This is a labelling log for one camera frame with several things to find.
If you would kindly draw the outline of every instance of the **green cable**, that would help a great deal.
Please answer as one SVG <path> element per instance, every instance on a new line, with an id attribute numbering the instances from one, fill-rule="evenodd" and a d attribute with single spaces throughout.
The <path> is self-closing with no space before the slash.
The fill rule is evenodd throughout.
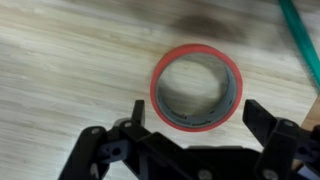
<path id="1" fill-rule="evenodd" d="M 291 0 L 279 0 L 282 12 L 294 40 L 313 74 L 320 91 L 320 61 L 306 28 Z"/>

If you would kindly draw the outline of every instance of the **wooden table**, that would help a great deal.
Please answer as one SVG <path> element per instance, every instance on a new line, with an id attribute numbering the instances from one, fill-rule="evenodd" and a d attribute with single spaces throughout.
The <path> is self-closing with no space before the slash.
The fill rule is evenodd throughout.
<path id="1" fill-rule="evenodd" d="M 320 3 L 297 1 L 316 49 Z M 280 8 L 256 0 L 1 0 L 0 174 L 56 179 L 81 130 L 107 129 L 146 100 L 146 127 L 183 147 L 261 146 L 243 125 L 245 99 L 299 124 L 317 97 Z M 159 59 L 185 43 L 227 54 L 244 80 L 229 121 L 202 133 L 164 124 L 149 100 Z M 112 165 L 107 179 L 131 179 Z"/>

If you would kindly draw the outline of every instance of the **roll of tape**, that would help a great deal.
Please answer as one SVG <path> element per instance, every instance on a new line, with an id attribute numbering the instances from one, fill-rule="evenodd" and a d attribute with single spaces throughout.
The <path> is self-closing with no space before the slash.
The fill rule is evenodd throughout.
<path id="1" fill-rule="evenodd" d="M 201 115 L 181 115 L 172 111 L 163 101 L 158 81 L 165 68 L 179 57 L 191 53 L 204 53 L 217 57 L 224 63 L 229 85 L 222 100 L 212 110 Z M 174 48 L 156 66 L 150 85 L 152 105 L 158 116 L 168 125 L 187 132 L 201 132 L 213 129 L 227 121 L 238 107 L 242 96 L 242 78 L 235 63 L 215 48 L 202 44 L 186 44 Z"/>

